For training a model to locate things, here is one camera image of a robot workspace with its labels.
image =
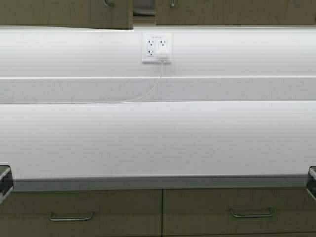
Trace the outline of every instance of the drawer handle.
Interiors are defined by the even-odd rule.
[[[171,0],[170,7],[174,8],[176,6],[176,0]]]
[[[109,2],[108,0],[103,0],[104,5],[106,7],[114,7],[114,3],[113,2]]]
[[[268,208],[268,214],[246,214],[246,215],[239,215],[233,209],[230,209],[229,212],[235,218],[270,218],[273,217],[273,209],[270,207]]]
[[[77,218],[77,217],[67,217],[67,218],[59,218],[55,215],[55,213],[51,213],[49,220],[52,222],[77,222],[77,221],[90,221],[94,216],[94,212],[91,212],[90,216],[85,218]]]

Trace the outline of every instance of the cabinet door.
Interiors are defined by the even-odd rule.
[[[166,190],[163,200],[166,236],[316,232],[305,189]]]
[[[157,24],[314,24],[315,0],[159,0]]]
[[[160,237],[161,190],[12,193],[4,237]]]
[[[0,0],[2,25],[130,29],[132,12],[131,0]]]
[[[229,236],[178,236],[178,237],[315,237],[316,233],[229,235]]]

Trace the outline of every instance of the upper cabinet handle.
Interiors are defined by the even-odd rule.
[[[109,2],[108,0],[103,0],[103,2],[106,7],[114,7],[115,5],[113,2]]]
[[[176,6],[176,0],[171,0],[170,7],[174,8]]]
[[[270,218],[273,217],[273,209],[270,207],[268,208],[268,214],[245,214],[245,215],[240,215],[237,214],[233,209],[229,210],[231,215],[234,216],[235,218]]]

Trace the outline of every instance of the white cable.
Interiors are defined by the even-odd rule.
[[[105,104],[121,104],[121,103],[134,103],[134,102],[138,102],[138,100],[141,100],[143,98],[145,98],[146,96],[150,95],[153,91],[156,90],[157,86],[158,86],[158,80],[161,80],[163,77],[163,65],[164,65],[164,61],[161,61],[160,63],[161,67],[160,67],[160,77],[159,79],[155,78],[154,80],[154,85],[153,87],[148,90],[146,93],[141,94],[133,99],[127,99],[127,100],[121,100],[121,101],[105,101]]]
[[[163,65],[164,65],[164,59],[161,59],[160,61],[160,77],[156,77],[154,79],[154,85],[145,93],[140,94],[139,96],[136,96],[135,98],[132,99],[126,99],[126,100],[118,100],[118,101],[95,101],[95,102],[32,102],[32,103],[21,103],[22,105],[29,105],[29,104],[34,104],[34,105],[55,105],[55,104],[122,104],[122,103],[136,103],[139,102],[139,100],[145,98],[146,96],[150,95],[153,91],[156,90],[158,86],[158,80],[162,79],[163,77]]]

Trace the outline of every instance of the lower cabinet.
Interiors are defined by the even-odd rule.
[[[190,237],[315,237],[316,233],[295,233],[295,234],[263,234],[263,235],[220,235],[220,236],[190,236]]]
[[[316,202],[305,189],[166,190],[163,197],[165,236],[316,232]]]
[[[13,193],[0,206],[3,236],[314,237],[305,189]]]
[[[161,191],[13,193],[0,207],[3,236],[161,236]]]

